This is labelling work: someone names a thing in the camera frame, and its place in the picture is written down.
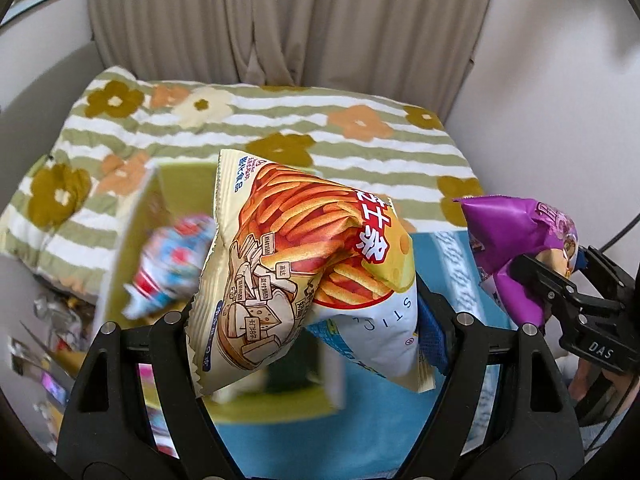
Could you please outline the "person's right hand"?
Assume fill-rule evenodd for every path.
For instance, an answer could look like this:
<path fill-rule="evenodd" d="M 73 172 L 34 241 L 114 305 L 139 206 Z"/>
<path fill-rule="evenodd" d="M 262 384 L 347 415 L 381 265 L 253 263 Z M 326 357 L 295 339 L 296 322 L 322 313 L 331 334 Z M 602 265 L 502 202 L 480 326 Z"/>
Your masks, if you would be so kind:
<path fill-rule="evenodd" d="M 568 392 L 574 400 L 582 400 L 586 395 L 590 387 L 589 377 L 595 371 L 596 367 L 589 361 L 584 359 L 578 360 L 576 373 L 568 387 Z M 602 370 L 602 373 L 609 382 L 612 382 L 617 393 L 624 393 L 632 381 L 632 376 L 629 374 L 617 374 L 610 370 Z"/>

